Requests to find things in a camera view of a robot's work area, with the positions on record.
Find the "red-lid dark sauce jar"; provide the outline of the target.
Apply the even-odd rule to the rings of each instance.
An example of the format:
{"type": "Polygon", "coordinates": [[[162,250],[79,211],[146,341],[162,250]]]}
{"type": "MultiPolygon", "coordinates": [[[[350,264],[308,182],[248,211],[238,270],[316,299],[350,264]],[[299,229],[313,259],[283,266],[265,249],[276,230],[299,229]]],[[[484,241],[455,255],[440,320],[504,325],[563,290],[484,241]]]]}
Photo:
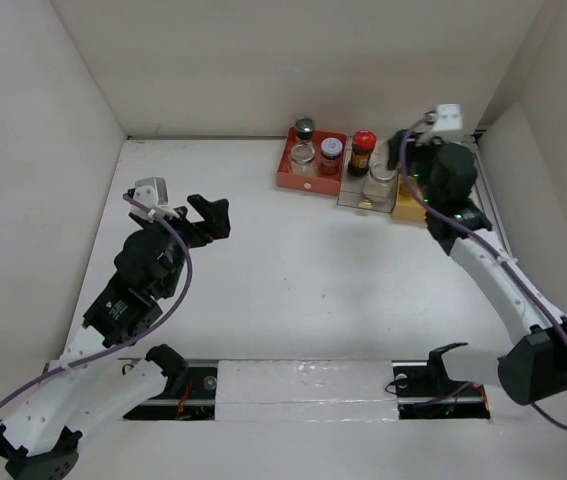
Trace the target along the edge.
{"type": "Polygon", "coordinates": [[[364,176],[370,167],[371,155],[376,147],[377,137],[369,130],[354,133],[351,143],[351,155],[347,171],[354,177],[364,176]]]}

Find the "white-lid small brown jar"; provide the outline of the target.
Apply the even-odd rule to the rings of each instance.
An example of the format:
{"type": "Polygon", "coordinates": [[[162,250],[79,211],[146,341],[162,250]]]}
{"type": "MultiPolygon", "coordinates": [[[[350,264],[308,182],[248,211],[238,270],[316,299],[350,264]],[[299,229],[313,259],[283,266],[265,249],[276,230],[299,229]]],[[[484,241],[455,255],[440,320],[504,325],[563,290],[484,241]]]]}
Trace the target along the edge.
{"type": "Polygon", "coordinates": [[[343,151],[342,142],[335,137],[325,138],[320,145],[319,170],[324,175],[334,175],[338,172],[343,151]]]}

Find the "silver-cap white spice shaker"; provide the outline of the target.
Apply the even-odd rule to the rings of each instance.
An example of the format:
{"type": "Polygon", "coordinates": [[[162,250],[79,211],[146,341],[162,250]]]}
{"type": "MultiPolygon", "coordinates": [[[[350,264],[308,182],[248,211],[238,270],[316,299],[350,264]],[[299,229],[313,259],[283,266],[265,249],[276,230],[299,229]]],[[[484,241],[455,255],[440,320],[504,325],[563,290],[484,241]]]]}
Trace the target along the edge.
{"type": "Polygon", "coordinates": [[[311,144],[315,126],[314,119],[309,116],[296,119],[294,123],[295,142],[297,144],[311,144]]]}

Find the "silver-lid clear glass jar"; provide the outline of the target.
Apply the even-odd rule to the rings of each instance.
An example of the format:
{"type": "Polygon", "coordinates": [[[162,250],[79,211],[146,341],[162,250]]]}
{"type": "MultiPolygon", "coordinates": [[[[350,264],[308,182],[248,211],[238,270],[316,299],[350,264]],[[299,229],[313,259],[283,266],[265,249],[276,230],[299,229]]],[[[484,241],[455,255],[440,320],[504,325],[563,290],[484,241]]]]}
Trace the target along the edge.
{"type": "Polygon", "coordinates": [[[297,175],[314,176],[316,172],[314,158],[315,149],[311,143],[295,143],[289,153],[292,172],[297,175]]]}

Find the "black-cap brown spice bottle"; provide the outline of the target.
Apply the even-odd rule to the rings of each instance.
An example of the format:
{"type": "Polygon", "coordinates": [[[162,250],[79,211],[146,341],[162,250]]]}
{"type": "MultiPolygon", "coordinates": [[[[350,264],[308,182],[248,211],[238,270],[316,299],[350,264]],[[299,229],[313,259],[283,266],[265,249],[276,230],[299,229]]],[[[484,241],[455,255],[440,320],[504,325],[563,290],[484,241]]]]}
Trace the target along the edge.
{"type": "Polygon", "coordinates": [[[405,177],[403,175],[399,178],[398,194],[404,198],[412,198],[413,183],[411,177],[405,177]]]}

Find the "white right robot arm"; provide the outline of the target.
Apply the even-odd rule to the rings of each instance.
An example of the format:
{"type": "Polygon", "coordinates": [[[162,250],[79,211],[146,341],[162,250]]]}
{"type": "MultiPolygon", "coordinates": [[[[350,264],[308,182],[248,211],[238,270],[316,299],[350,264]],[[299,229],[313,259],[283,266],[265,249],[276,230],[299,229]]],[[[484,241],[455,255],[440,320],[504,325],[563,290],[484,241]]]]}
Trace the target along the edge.
{"type": "Polygon", "coordinates": [[[429,233],[474,280],[503,322],[512,348],[472,350],[465,343],[433,350],[425,381],[446,394],[461,381],[501,387],[519,405],[567,391],[567,316],[531,283],[507,254],[486,215],[471,200],[477,179],[472,152],[410,130],[389,140],[388,163],[425,208],[429,233]]]}

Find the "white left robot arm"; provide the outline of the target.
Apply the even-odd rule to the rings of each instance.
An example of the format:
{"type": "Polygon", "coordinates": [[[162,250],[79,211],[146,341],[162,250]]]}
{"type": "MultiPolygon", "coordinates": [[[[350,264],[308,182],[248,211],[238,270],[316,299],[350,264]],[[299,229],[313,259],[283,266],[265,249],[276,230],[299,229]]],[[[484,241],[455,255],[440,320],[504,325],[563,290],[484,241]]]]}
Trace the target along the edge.
{"type": "Polygon", "coordinates": [[[124,200],[139,230],[114,259],[115,273],[88,308],[58,360],[0,401],[0,457],[13,479],[64,479],[89,436],[157,395],[185,387],[187,361],[166,344],[154,346],[107,392],[98,386],[117,354],[163,325],[192,283],[191,252],[228,238],[229,202],[194,194],[171,208],[151,187],[124,200]]]}

